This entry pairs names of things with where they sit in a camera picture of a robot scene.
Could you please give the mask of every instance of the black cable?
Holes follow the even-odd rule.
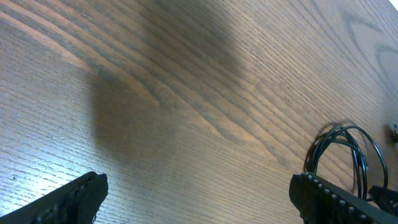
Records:
[[[383,156],[381,155],[379,148],[377,147],[373,139],[370,137],[370,135],[366,133],[366,131],[364,131],[362,128],[357,126],[346,126],[346,127],[336,126],[332,128],[327,134],[325,134],[325,137],[321,138],[317,142],[312,155],[310,155],[307,169],[308,171],[313,172],[314,174],[317,173],[319,159],[330,144],[336,143],[350,147],[351,155],[353,157],[354,173],[356,174],[356,181],[358,185],[358,198],[370,202],[371,199],[366,198],[368,194],[368,177],[366,175],[366,172],[368,171],[368,163],[366,162],[366,157],[362,153],[362,150],[359,147],[358,143],[355,141],[354,137],[352,137],[352,135],[348,132],[349,129],[357,129],[358,131],[363,133],[365,137],[369,140],[369,142],[372,144],[383,168],[383,173],[384,173],[383,188],[387,189],[388,173],[387,173],[387,166],[386,163],[384,162]]]

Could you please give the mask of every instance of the wooden surface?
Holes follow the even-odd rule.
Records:
[[[388,0],[0,0],[0,215],[93,170],[97,223],[302,223],[290,178],[339,121],[396,189],[397,61]]]

